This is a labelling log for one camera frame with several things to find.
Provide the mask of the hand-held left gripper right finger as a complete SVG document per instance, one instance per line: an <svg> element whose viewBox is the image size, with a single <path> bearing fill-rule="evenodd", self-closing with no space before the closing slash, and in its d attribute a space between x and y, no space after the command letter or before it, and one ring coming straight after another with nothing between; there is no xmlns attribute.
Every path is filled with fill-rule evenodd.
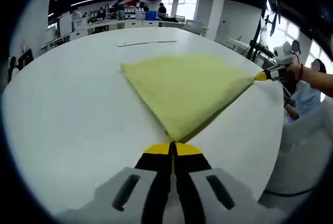
<svg viewBox="0 0 333 224"><path fill-rule="evenodd" d="M185 223L259 223L261 207L245 184L212 168L192 145L173 143L173 155Z"/></svg>

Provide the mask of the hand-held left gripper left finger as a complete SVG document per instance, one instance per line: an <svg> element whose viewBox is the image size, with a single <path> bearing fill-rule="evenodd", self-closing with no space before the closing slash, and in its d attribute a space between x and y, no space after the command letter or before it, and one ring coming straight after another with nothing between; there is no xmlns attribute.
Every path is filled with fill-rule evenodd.
<svg viewBox="0 0 333 224"><path fill-rule="evenodd" d="M57 215L60 223L162 223L171 187L172 146L147 148L135 167L100 185L93 199Z"/></svg>

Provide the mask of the person's right hand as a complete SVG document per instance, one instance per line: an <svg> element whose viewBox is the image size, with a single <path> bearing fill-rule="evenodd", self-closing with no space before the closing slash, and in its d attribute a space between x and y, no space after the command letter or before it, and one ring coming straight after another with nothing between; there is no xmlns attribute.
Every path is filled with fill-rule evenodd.
<svg viewBox="0 0 333 224"><path fill-rule="evenodd" d="M304 65L293 63L286 67L286 71L282 77L284 82L291 80L300 81L303 77Z"/></svg>

